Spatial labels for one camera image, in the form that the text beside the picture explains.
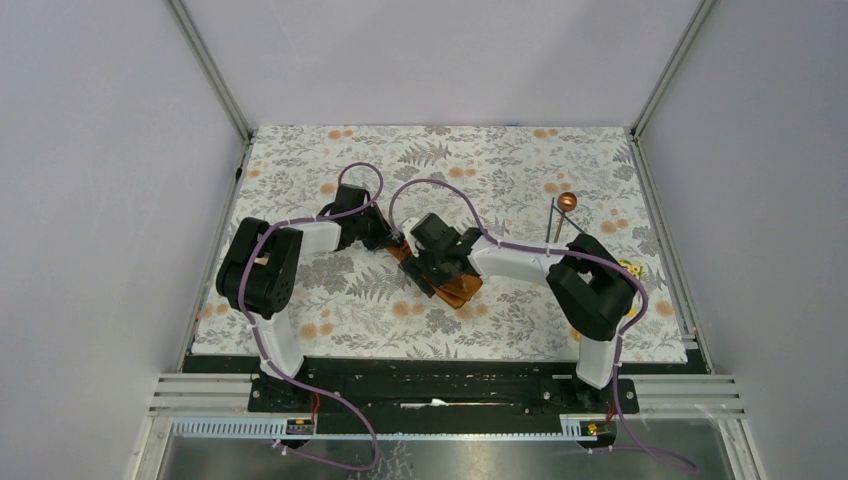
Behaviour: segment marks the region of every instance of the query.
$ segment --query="table surface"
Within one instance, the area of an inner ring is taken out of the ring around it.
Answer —
[[[397,187],[421,177],[466,192],[489,230],[504,239],[544,242],[551,199],[578,197],[569,217],[619,260],[641,266],[648,314],[625,335],[625,361],[685,362],[678,320],[625,131],[622,128],[263,126],[245,166],[203,308],[194,354],[251,354],[248,324],[214,288],[229,239],[245,217],[271,223],[314,215],[332,202],[339,171],[370,162],[385,178],[384,211]],[[346,183],[375,192],[365,168]],[[434,185],[416,185],[398,218],[436,212],[459,231],[465,204]],[[561,243],[577,231],[565,223]],[[287,307],[305,355],[574,361],[577,335],[553,294],[518,280],[484,278],[459,310],[412,286],[391,255],[361,246],[301,259]]]

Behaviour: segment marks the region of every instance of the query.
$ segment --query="floral tablecloth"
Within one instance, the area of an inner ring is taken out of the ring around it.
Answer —
[[[551,199],[574,192],[578,207],[570,218],[614,256],[641,268],[650,293],[649,313],[627,333],[623,359],[685,361],[622,128],[263,126],[244,169],[228,239],[247,216],[274,223],[314,215],[333,200],[341,168],[356,161],[383,172],[384,213],[403,182],[443,179],[465,191],[502,238],[544,242]],[[377,187],[365,168],[351,170],[345,182],[371,192]],[[460,231],[471,226],[465,205],[437,186],[410,188],[396,210],[398,218],[436,212]],[[576,233],[566,223],[561,241]],[[287,308],[306,355],[577,359],[578,336],[546,288],[503,278],[484,282],[471,302],[453,310],[422,295],[388,253],[355,246],[302,259]],[[217,294],[213,274],[192,352],[255,355],[247,325]]]

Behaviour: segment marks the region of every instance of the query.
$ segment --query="yellow object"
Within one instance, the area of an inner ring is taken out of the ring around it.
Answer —
[[[645,267],[643,265],[638,264],[638,263],[631,263],[630,260],[624,260],[624,259],[619,259],[618,264],[621,265],[622,267],[626,268],[627,271],[630,272],[630,274],[633,275],[634,277],[636,277],[638,279],[642,278],[642,271],[645,269]]]

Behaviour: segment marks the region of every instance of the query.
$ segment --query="reflective metal floor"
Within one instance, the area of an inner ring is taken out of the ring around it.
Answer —
[[[708,420],[632,421],[637,435],[654,447],[676,451],[698,464],[700,478],[732,479],[720,433]],[[632,442],[626,436],[618,444]],[[350,473],[272,450],[269,441],[172,437],[161,479],[683,479],[643,453],[567,455],[571,442],[384,441],[383,460],[366,473]],[[304,448],[336,460],[364,463],[366,442],[313,441]]]

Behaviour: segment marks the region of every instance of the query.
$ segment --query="white wall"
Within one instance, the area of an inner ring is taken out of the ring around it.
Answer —
[[[848,3],[722,1],[645,136],[773,479],[843,478]]]
[[[698,0],[190,0],[252,125],[632,125]]]
[[[240,145],[164,2],[0,10],[0,477],[114,480]]]

